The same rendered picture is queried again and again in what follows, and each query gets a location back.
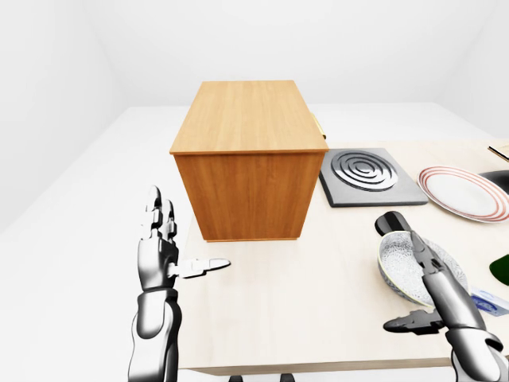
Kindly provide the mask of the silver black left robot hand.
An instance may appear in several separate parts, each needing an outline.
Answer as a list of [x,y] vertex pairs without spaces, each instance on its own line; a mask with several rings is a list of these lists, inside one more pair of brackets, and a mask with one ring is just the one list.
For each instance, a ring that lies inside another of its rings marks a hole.
[[170,200],[161,196],[160,189],[150,187],[142,238],[138,243],[138,275],[142,290],[172,288],[175,280],[192,279],[231,265],[228,259],[180,259],[175,243],[177,224]]

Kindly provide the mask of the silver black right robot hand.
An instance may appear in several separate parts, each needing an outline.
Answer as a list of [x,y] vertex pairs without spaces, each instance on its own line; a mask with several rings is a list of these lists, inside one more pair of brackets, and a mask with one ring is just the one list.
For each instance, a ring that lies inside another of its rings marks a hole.
[[415,310],[402,318],[395,318],[383,325],[392,333],[415,333],[417,335],[438,333],[448,329],[486,329],[483,318],[470,294],[454,277],[444,263],[423,239],[410,232],[414,258],[423,269],[422,281],[433,300],[435,309],[431,313]]

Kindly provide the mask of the patterned grey bowl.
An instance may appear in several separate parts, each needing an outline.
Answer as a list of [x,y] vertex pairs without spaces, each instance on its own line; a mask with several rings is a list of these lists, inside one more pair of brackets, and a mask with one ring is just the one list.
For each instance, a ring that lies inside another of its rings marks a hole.
[[389,232],[383,236],[377,261],[383,280],[393,292],[420,306],[434,307],[422,281],[422,267],[414,258],[408,231]]

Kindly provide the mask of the wooden cabinet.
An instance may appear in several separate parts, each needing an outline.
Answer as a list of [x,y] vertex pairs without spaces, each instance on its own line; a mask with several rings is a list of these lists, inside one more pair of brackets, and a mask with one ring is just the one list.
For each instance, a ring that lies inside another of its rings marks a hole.
[[292,80],[205,81],[170,152],[204,240],[294,240],[328,145]]

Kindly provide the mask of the blue and white printed box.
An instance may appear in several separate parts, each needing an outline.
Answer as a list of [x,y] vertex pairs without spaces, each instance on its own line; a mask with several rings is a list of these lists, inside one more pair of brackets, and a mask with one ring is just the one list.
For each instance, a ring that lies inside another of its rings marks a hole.
[[509,301],[476,286],[470,286],[471,298],[479,310],[500,317],[509,314]]

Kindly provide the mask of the dark green object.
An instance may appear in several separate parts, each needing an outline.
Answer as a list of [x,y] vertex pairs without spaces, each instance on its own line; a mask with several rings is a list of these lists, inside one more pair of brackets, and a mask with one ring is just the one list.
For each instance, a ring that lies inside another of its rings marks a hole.
[[489,270],[499,282],[509,286],[509,254],[492,261]]

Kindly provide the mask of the white plate with red rings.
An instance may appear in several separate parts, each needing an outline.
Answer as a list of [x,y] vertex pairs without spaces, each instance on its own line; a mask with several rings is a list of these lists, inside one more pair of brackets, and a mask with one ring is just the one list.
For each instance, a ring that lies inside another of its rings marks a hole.
[[483,222],[509,221],[509,194],[479,174],[452,166],[431,166],[418,185],[434,203],[458,216]]

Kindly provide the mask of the flat dark stove plate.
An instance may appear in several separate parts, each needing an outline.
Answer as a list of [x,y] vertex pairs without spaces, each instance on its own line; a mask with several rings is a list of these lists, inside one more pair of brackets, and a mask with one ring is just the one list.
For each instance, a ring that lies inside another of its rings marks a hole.
[[428,197],[382,148],[331,149],[319,178],[332,207],[424,205]]

